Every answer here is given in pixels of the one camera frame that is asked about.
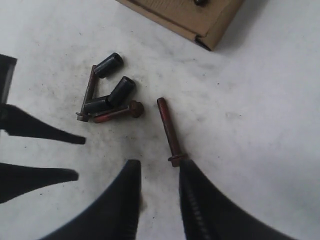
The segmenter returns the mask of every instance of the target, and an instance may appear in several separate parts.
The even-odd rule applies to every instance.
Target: fastener
[[[168,161],[171,162],[174,168],[176,168],[180,166],[181,160],[188,158],[188,155],[183,153],[181,150],[166,100],[163,97],[160,97],[156,102],[172,154]]]
[[[134,91],[135,88],[135,81],[131,80],[127,76],[124,76],[116,85],[114,90],[110,93],[110,95],[87,101],[84,105],[84,110],[92,115],[118,108],[124,103],[124,101]]]
[[[93,122],[96,124],[110,121],[124,116],[131,116],[135,119],[139,118],[145,111],[144,105],[141,102],[130,101],[128,106],[115,108],[112,111],[99,115],[93,118]]]
[[[120,69],[124,65],[124,60],[122,57],[114,52],[110,56],[108,56],[105,60],[100,62],[95,68],[94,72],[95,74],[101,78],[104,79],[108,75],[111,75],[116,70]]]
[[[89,119],[90,119],[90,116],[88,115],[88,112],[85,110],[85,104],[86,104],[87,101],[91,100],[92,97],[94,96],[95,86],[96,86],[96,83],[97,83],[97,80],[98,80],[98,78],[97,78],[97,76],[95,74],[95,71],[94,71],[95,68],[96,68],[96,65],[93,65],[92,69],[91,69],[90,77],[89,77],[88,86],[86,87],[86,91],[85,91],[85,95],[84,95],[81,111],[76,113],[77,114],[76,119],[78,121],[88,122]]]

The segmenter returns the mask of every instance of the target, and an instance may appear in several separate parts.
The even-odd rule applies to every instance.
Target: black tool
[[[86,143],[85,137],[59,130],[9,104],[0,104],[1,129],[11,136],[51,139],[81,145]]]
[[[18,107],[6,104],[16,62],[15,58],[0,54],[0,130],[12,136],[85,144],[84,137],[54,128]]]
[[[192,160],[180,161],[179,189],[187,240],[293,240],[235,205]]]
[[[127,76],[124,76],[116,85],[114,90],[110,93],[110,95],[87,101],[84,105],[84,110],[90,114],[96,114],[119,107],[125,102],[135,88],[135,81],[131,80]]]
[[[0,204],[49,185],[77,181],[78,177],[78,173],[70,169],[0,163]]]
[[[111,75],[118,69],[122,68],[123,65],[124,60],[122,59],[122,57],[118,53],[114,52],[105,60],[100,62],[94,68],[94,72],[99,78],[104,79],[105,77]]]
[[[83,213],[42,240],[134,240],[139,222],[141,164],[128,160]]]

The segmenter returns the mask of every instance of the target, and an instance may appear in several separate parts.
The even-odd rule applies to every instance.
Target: bolt thread
[[[163,122],[171,121],[169,108],[168,108],[166,100],[163,97],[161,97],[157,100],[157,104],[158,104],[158,108],[159,108],[159,112],[160,112],[162,121]]]
[[[96,73],[95,73],[95,68],[96,68],[97,65],[92,65],[92,68],[91,68],[91,72],[90,72],[90,77],[89,77],[89,82],[88,82],[88,85],[96,79]]]
[[[180,155],[182,153],[180,144],[177,138],[175,127],[173,125],[169,108],[166,100],[161,97],[157,100],[157,105],[163,122],[164,131],[169,143],[169,147],[172,153],[172,156]]]

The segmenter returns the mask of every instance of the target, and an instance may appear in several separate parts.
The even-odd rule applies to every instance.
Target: bolt
[[[98,77],[96,76],[95,71],[94,71],[95,68],[96,68],[96,65],[93,65],[92,69],[91,69],[90,77],[89,77],[88,86],[86,87],[81,111],[76,113],[77,114],[76,119],[78,121],[88,122],[90,119],[90,116],[85,111],[85,104],[88,100],[91,100],[92,97],[94,96],[95,86],[96,86],[97,79],[98,79]]]
[[[110,112],[99,115],[93,118],[96,124],[110,121],[122,116],[131,116],[135,119],[139,118],[145,111],[145,108],[141,102],[130,101],[128,106],[119,107],[111,110]]]
[[[163,97],[160,97],[156,102],[158,104],[164,131],[168,139],[168,143],[172,154],[168,161],[171,162],[174,168],[176,168],[180,166],[181,160],[188,158],[188,155],[181,151],[181,147],[177,138],[176,130],[172,122],[166,100]]]

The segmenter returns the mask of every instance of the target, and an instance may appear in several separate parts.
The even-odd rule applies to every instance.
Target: bolt shaft
[[[130,115],[130,114],[131,114],[131,111],[128,106],[120,107],[106,114],[94,117],[93,122],[96,124],[100,124],[100,123],[110,121],[112,119],[116,119],[121,116]]]
[[[89,116],[88,113],[85,111],[85,104],[88,100],[91,100],[95,93],[95,86],[98,80],[98,77],[95,74],[94,69],[96,68],[96,65],[92,66],[88,86],[86,87],[82,107],[80,113],[77,113],[78,117],[76,118],[78,121],[88,122]]]
[[[159,98],[156,102],[158,104],[161,119],[163,122],[164,131],[168,139],[172,156],[181,155],[182,154],[181,147],[177,138],[174,124],[170,116],[167,102],[163,97]]]

